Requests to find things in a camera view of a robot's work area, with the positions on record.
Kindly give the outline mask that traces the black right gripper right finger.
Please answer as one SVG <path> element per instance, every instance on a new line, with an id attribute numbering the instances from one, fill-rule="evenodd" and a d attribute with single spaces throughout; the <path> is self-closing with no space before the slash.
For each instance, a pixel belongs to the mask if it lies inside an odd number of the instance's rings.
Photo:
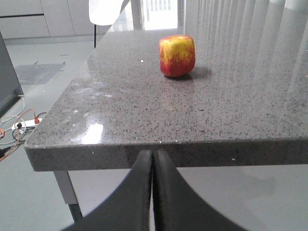
<path id="1" fill-rule="evenodd" d="M 166 151 L 153 155 L 154 222 L 157 231 L 244 231 L 204 201 Z"/>

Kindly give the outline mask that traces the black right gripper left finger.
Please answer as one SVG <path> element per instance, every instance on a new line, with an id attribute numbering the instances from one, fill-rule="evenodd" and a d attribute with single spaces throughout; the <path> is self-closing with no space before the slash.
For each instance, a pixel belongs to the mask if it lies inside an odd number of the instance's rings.
<path id="1" fill-rule="evenodd" d="M 134 165 L 110 196 L 66 231 L 148 231 L 152 152 L 139 152 Z"/>

